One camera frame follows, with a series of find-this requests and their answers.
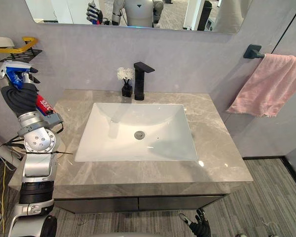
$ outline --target bathroom sink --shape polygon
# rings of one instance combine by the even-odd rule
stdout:
[[[183,105],[94,103],[75,161],[197,160]]]

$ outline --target hand towel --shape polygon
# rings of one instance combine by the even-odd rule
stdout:
[[[265,54],[227,112],[275,117],[296,92],[296,57]]]

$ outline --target dark gray cabinet drawer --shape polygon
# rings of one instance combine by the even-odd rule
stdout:
[[[140,197],[140,210],[181,210],[203,207],[223,196]]]
[[[73,213],[138,211],[137,197],[108,199],[55,200],[57,207]]]

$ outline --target yellow shelf rail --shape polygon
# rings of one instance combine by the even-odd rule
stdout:
[[[32,48],[37,44],[38,39],[34,37],[22,37],[22,40],[25,41],[25,45],[21,48],[0,48],[0,53],[23,53],[29,48]]]

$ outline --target gray carpet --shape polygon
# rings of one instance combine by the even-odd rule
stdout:
[[[105,12],[104,17],[111,20],[114,0],[105,0]],[[183,29],[185,13],[188,0],[172,0],[173,4],[164,3],[164,8],[159,21],[160,28],[162,29]],[[125,9],[122,10],[123,15],[126,18]],[[126,23],[121,17],[120,25],[126,26]]]
[[[205,208],[212,237],[233,237],[236,233],[246,233],[248,237],[267,237],[275,233],[279,237],[296,237],[296,184],[282,162],[268,159],[248,160],[245,163],[254,182]],[[2,168],[0,162],[0,192]],[[11,190],[9,213],[17,198],[17,192]],[[84,237],[109,232],[194,236],[179,219],[179,213],[152,211],[74,215],[59,208],[53,210],[58,218],[58,237]],[[191,219],[195,214],[194,211],[183,213]],[[268,228],[262,221],[276,224],[271,223]]]

